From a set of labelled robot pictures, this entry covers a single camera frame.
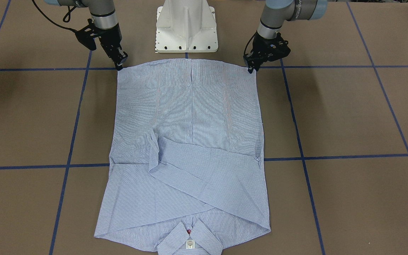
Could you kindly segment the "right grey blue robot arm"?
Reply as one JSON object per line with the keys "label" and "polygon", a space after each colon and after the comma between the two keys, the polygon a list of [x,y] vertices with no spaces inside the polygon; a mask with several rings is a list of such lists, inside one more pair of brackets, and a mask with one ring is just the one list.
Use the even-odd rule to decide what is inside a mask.
{"label": "right grey blue robot arm", "polygon": [[97,49],[95,42],[95,38],[97,38],[108,58],[114,63],[115,69],[117,71],[123,69],[123,63],[127,60],[128,54],[123,50],[120,44],[122,41],[122,35],[113,0],[44,1],[48,5],[66,6],[68,8],[68,12],[63,18],[64,23],[69,21],[73,10],[77,8],[87,8],[91,17],[87,20],[87,25],[80,30],[57,24],[45,15],[34,0],[32,2],[45,19],[59,28],[73,32],[78,42],[81,45],[84,45],[88,50],[94,51]]}

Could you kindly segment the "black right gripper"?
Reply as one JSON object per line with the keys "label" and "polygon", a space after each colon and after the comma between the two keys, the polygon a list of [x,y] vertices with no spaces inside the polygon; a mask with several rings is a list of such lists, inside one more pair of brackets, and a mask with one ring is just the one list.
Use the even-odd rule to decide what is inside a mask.
{"label": "black right gripper", "polygon": [[88,23],[87,26],[75,31],[75,37],[78,42],[89,50],[94,51],[97,49],[95,42],[95,38],[97,38],[108,58],[114,63],[115,69],[117,71],[122,70],[123,63],[127,60],[128,54],[123,51],[120,45],[122,35],[119,24],[116,24],[110,29],[100,29],[91,19],[88,19]]}

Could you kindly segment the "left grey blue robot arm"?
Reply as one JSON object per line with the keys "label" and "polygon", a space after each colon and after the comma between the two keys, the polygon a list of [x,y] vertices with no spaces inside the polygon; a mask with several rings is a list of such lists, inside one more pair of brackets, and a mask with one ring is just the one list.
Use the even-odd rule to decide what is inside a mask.
{"label": "left grey blue robot arm", "polygon": [[248,73],[290,54],[289,42],[280,33],[285,22],[320,19],[327,7],[327,0],[266,0],[258,28],[243,52]]}

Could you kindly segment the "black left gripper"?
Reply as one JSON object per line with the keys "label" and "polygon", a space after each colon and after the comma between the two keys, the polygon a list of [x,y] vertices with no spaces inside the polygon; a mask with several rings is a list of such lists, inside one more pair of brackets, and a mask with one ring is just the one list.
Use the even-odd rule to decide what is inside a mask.
{"label": "black left gripper", "polygon": [[288,44],[289,42],[283,39],[280,33],[276,33],[273,39],[265,39],[255,32],[243,52],[248,73],[259,71],[265,62],[274,62],[287,57],[291,52]]}

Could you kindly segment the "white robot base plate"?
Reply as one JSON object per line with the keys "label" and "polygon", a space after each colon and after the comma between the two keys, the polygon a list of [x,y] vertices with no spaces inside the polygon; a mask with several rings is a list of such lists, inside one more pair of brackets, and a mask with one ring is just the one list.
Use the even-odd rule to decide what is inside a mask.
{"label": "white robot base plate", "polygon": [[215,53],[215,8],[206,0],[166,0],[157,8],[157,53]]}

